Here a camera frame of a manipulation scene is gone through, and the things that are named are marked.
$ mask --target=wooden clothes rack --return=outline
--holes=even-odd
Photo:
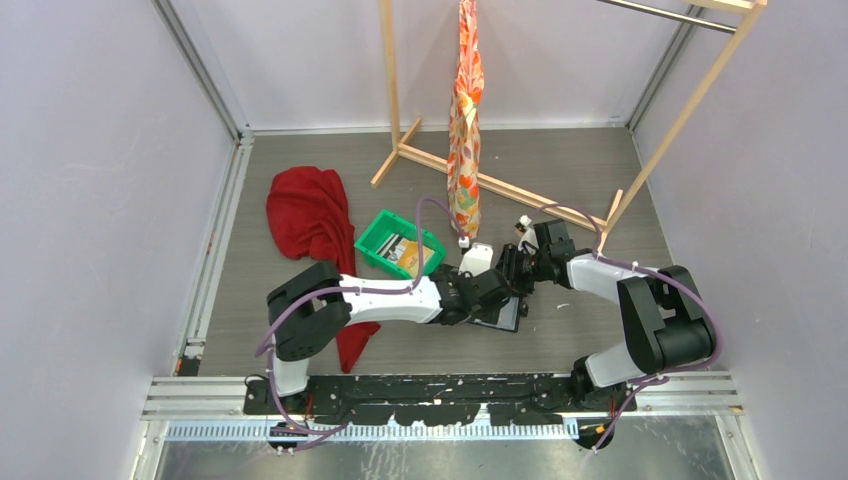
[[[627,189],[627,192],[622,192],[622,190],[618,190],[616,192],[612,202],[612,207],[605,218],[601,219],[592,217],[601,228],[601,248],[603,248],[610,231],[630,205],[630,202],[633,201],[633,197],[636,196],[636,193],[642,188],[642,185],[645,184],[645,180],[648,179],[648,175],[651,174],[659,161],[668,151],[668,148],[671,146],[672,142],[674,142],[677,134],[680,133],[680,130],[689,120],[689,117],[692,116],[695,108],[704,98],[707,91],[709,91],[713,82],[718,77],[719,73],[721,73],[721,70],[727,64],[728,60],[730,60],[730,57],[733,56],[733,53],[742,43],[742,40],[745,39],[745,36],[748,35],[751,27],[754,26],[760,14],[762,14],[768,0],[682,0],[690,5],[740,15],[741,21],[736,27],[710,22],[702,18],[690,17],[625,0],[598,1],[730,34],[730,39],[724,45],[721,52],[719,52],[718,57],[716,57],[706,75],[704,75],[700,83],[692,92],[691,96],[686,101],[686,104],[683,106],[683,109],[671,125],[671,128],[669,128],[668,132],[666,132],[659,147],[657,147],[656,151],[653,155],[651,155],[644,167],[642,167],[642,170],[636,176],[636,179],[633,180],[633,183]],[[386,158],[386,161],[383,162],[380,169],[377,170],[374,178],[371,179],[371,186],[374,188],[377,188],[380,185],[380,182],[383,181],[383,178],[399,157],[403,157],[434,170],[447,173],[447,160],[409,145],[409,141],[421,126],[420,116],[415,119],[412,126],[410,126],[409,130],[404,133],[403,137],[400,135],[400,107],[398,104],[397,93],[397,70],[395,65],[395,43],[392,25],[392,2],[391,0],[379,0],[379,2],[380,20],[383,31],[383,51],[385,53],[386,61],[386,83],[388,85],[389,94],[392,152]],[[498,180],[497,178],[490,177],[483,173],[477,174],[477,184],[486,190],[490,190],[498,195],[502,195],[533,208],[539,208],[543,205],[556,203],[550,198],[545,198],[541,195],[537,195],[533,192],[524,190],[523,188]],[[581,227],[594,230],[590,221],[572,209],[555,207],[547,209],[547,212]]]

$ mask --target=metal rod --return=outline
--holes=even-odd
[[[212,102],[212,106],[215,108],[215,112],[224,124],[224,128],[227,129],[227,132],[233,140],[238,140],[241,137],[241,130],[239,130],[238,125],[236,125],[233,114],[227,108],[227,104],[224,102],[221,92],[215,85],[215,81],[212,79],[212,75],[209,73],[206,65],[204,65],[203,59],[200,57],[200,52],[198,52],[197,47],[195,47],[194,42],[192,42],[189,37],[188,31],[186,30],[185,25],[183,25],[182,20],[180,20],[172,1],[152,0],[152,3],[159,12],[160,17],[162,17],[162,20],[165,22],[165,26],[171,32],[171,36],[173,37],[174,42],[176,42],[177,48],[179,48],[180,52],[183,54],[186,62],[188,62],[189,68],[191,68],[195,78],[197,78],[197,81],[200,83],[203,93],[205,93],[209,101]]]
[[[686,16],[691,18],[703,18],[706,11],[707,9],[704,7],[689,5],[689,8],[686,9]],[[657,96],[657,92],[659,92],[660,87],[663,83],[665,83],[666,77],[674,68],[674,65],[677,63],[677,59],[680,57],[683,50],[686,49],[686,46],[689,44],[689,40],[692,38],[695,28],[696,27],[691,23],[683,22],[677,26],[677,29],[674,31],[674,35],[671,37],[671,41],[668,43],[665,53],[657,63],[657,67],[654,69],[654,73],[651,75],[648,85],[642,92],[639,102],[636,103],[636,108],[633,109],[633,114],[630,115],[630,120],[627,122],[627,128],[630,129],[631,132],[636,131],[636,128],[639,126],[639,122],[642,121],[642,117],[644,117],[645,113],[648,111],[648,108]]]
[[[629,8],[630,10],[636,10],[637,12],[643,12],[650,15],[655,15],[657,17],[668,18],[670,20],[676,20],[678,22],[689,23],[698,27],[708,28],[710,30],[715,30],[717,32],[722,33],[736,33],[736,27],[731,27],[729,25],[724,25],[722,23],[714,23],[709,22],[707,20],[703,20],[700,18],[693,18],[687,15],[683,15],[681,13],[669,12],[668,10],[663,10],[661,8],[649,7],[647,5],[642,5],[639,3],[627,2],[625,0],[598,0],[599,2],[609,3],[610,5],[617,5],[619,7]]]

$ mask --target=white wall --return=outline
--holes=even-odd
[[[388,125],[377,0],[176,3],[254,129]],[[447,125],[458,3],[393,4],[401,121]],[[478,12],[484,126],[626,122],[676,26],[594,0],[485,0]]]
[[[3,477],[129,475],[229,157],[149,1],[0,6]]]
[[[842,0],[770,2],[650,179],[721,319],[766,478],[845,477],[846,18]],[[637,133],[645,156],[722,40],[695,35]]]

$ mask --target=book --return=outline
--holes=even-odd
[[[389,235],[377,250],[377,255],[397,265],[411,276],[418,274],[418,242],[402,237],[399,233]],[[433,250],[424,246],[424,265],[433,257]]]

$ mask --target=wooden stand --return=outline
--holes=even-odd
[[[692,115],[692,112],[695,111],[695,108],[704,98],[707,91],[709,91],[710,86],[712,86],[715,79],[718,77],[721,70],[727,64],[730,57],[736,51],[736,48],[739,47],[739,44],[742,43],[742,40],[751,30],[751,27],[756,23],[760,14],[766,6],[766,2],[768,0],[755,0],[755,1],[746,1],[746,0],[685,0],[687,3],[702,6],[714,10],[721,10],[725,12],[731,12],[735,14],[739,14],[742,16],[742,21],[739,23],[739,26],[736,27],[735,31],[731,34],[730,39],[727,44],[725,44],[722,51],[719,53],[715,62],[713,62],[712,67],[698,84],[695,91],[689,97],[689,100],[686,102],[686,105],[681,110],[680,114],[677,116],[677,119],[672,124],[671,128],[666,133],[665,137],[663,137],[662,143],[651,156],[651,158],[647,161],[647,163],[642,168],[642,171],[639,172],[639,175],[636,176],[636,179],[630,185],[630,188],[627,189],[627,192],[623,192],[622,190],[618,190],[615,194],[612,207],[610,208],[609,214],[605,219],[593,217],[595,222],[601,227],[601,247],[603,248],[606,243],[607,236],[609,232],[612,230],[612,227],[618,222],[618,219],[621,218],[621,214],[624,213],[624,210],[630,205],[630,202],[633,201],[633,197],[636,196],[636,193],[639,189],[644,185],[645,180],[647,180],[648,175],[656,168],[660,159],[665,155],[668,151],[668,148],[671,146],[674,139],[677,137],[677,134],[680,133],[680,130],[689,120],[689,117]],[[386,84],[388,85],[388,95],[389,95],[389,116],[391,121],[391,132],[392,132],[392,152],[386,158],[386,161],[383,162],[383,165],[377,170],[377,173],[374,175],[374,178],[371,179],[371,186],[377,188],[380,185],[380,182],[383,181],[383,178],[389,172],[389,169],[394,165],[397,161],[398,157],[403,157],[413,162],[420,163],[421,165],[430,167],[432,169],[438,170],[440,172],[447,173],[447,160],[437,157],[431,153],[427,153],[423,150],[419,150],[415,147],[409,145],[409,141],[415,135],[415,132],[418,131],[418,128],[421,126],[421,117],[415,119],[412,126],[409,127],[409,130],[403,135],[400,136],[400,107],[398,105],[398,94],[397,94],[397,70],[395,65],[395,43],[394,43],[394,31],[392,26],[392,3],[391,0],[379,0],[380,2],[380,20],[382,23],[383,29],[383,50],[385,53],[386,60]],[[555,200],[550,198],[545,198],[541,195],[537,195],[533,192],[524,190],[523,188],[517,187],[515,185],[509,184],[502,180],[498,180],[496,178],[490,177],[483,173],[477,174],[477,183],[481,188],[485,188],[486,190],[490,190],[492,192],[497,193],[498,195],[502,195],[504,197],[510,198],[517,202],[523,203],[533,208],[539,208],[543,205],[548,205],[551,203],[556,203]],[[571,223],[579,225],[581,227],[587,228],[589,230],[594,230],[592,223],[588,221],[583,215],[580,213],[564,207],[554,207],[546,210],[548,213],[557,216],[559,218],[565,219]]]

